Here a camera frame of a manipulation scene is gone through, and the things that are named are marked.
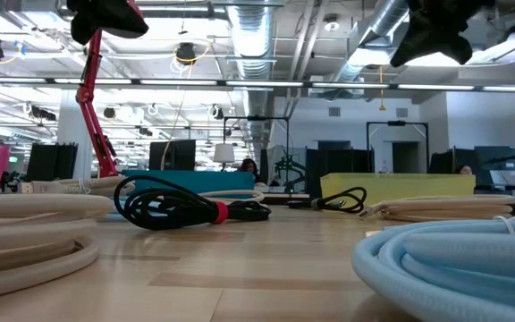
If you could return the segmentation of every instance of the doorway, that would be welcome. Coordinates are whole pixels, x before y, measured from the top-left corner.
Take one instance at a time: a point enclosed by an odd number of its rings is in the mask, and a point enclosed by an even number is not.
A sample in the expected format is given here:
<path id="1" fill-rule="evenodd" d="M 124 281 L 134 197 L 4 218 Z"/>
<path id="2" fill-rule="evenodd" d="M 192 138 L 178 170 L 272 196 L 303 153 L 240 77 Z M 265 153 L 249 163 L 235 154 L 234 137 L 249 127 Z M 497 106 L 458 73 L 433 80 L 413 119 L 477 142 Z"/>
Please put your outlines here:
<path id="1" fill-rule="evenodd" d="M 393 172 L 418 174 L 418 142 L 393 142 Z"/>

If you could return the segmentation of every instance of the silver duct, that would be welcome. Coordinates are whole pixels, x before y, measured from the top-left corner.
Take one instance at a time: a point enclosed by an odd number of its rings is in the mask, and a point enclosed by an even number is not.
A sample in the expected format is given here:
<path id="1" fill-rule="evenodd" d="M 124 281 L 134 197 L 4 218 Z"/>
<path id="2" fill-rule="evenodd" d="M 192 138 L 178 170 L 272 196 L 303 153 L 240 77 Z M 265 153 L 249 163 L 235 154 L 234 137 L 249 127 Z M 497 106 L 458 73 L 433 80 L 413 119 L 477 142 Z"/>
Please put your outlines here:
<path id="1" fill-rule="evenodd" d="M 353 53 L 359 45 L 387 36 L 389 33 L 396 30 L 406 18 L 407 14 L 409 14 L 407 0 L 379 0 L 379 2 L 376 3 L 375 12 L 369 17 L 370 23 L 367 25 L 367 29 L 354 30 L 352 33 L 355 38 L 352 47 L 354 48 Z M 335 74 L 333 81 L 354 81 L 364 67 L 365 66 L 350 64 L 348 60 L 340 71 Z"/>
<path id="2" fill-rule="evenodd" d="M 241 57 L 264 57 L 271 54 L 271 36 L 274 8 L 261 6 L 229 6 L 228 16 L 232 23 L 232 42 L 235 54 Z M 271 79 L 269 62 L 238 61 L 238 72 L 243 80 Z M 244 92 L 244 110 L 247 115 L 266 115 L 266 91 Z M 262 125 L 250 123 L 252 139 L 262 137 Z M 255 150 L 261 147 L 254 144 Z"/>

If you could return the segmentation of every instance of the wall vent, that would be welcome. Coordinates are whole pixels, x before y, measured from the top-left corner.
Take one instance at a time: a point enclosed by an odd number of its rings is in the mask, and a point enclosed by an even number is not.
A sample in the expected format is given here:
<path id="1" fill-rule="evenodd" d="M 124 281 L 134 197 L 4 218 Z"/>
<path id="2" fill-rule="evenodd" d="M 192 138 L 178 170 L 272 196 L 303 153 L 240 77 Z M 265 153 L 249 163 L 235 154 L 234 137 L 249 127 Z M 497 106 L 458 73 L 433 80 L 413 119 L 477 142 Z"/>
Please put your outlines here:
<path id="1" fill-rule="evenodd" d="M 409 109 L 408 108 L 397 108 L 397 118 L 407 118 L 409 117 Z"/>
<path id="2" fill-rule="evenodd" d="M 341 116 L 341 108 L 340 107 L 329 107 L 329 116 L 340 117 Z"/>

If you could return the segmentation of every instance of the red desk lamp arm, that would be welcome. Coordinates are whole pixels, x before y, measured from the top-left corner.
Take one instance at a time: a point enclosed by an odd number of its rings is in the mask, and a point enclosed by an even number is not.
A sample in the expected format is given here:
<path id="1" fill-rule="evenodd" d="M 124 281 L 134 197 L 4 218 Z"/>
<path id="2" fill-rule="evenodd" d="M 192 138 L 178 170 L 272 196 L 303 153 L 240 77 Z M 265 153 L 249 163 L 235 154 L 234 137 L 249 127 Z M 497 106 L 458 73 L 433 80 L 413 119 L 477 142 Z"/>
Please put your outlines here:
<path id="1" fill-rule="evenodd" d="M 101 58 L 99 54 L 100 41 L 101 30 L 98 30 L 89 42 L 89 56 L 87 58 L 85 71 L 83 72 L 84 80 L 77 91 L 77 102 L 80 105 L 82 116 L 85 119 L 87 130 L 89 130 L 93 149 L 97 154 L 99 177 L 103 178 L 116 176 L 118 172 L 115 168 L 115 162 L 111 157 L 111 155 L 115 155 L 114 150 L 100 128 L 97 114 L 93 107 L 95 81 L 97 80 L 98 66 L 100 65 Z"/>

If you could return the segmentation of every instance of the desk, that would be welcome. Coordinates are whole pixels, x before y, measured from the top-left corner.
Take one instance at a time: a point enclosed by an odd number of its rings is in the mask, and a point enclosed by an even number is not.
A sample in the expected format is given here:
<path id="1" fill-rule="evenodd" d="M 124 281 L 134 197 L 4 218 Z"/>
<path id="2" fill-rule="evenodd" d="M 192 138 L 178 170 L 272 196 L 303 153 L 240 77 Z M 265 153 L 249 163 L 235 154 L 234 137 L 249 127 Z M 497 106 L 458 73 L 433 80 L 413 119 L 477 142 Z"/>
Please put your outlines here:
<path id="1" fill-rule="evenodd" d="M 414 321 L 350 266 L 384 225 L 273 206 L 268 222 L 150 232 L 98 225 L 100 258 L 79 272 L 0 296 L 0 321 Z"/>

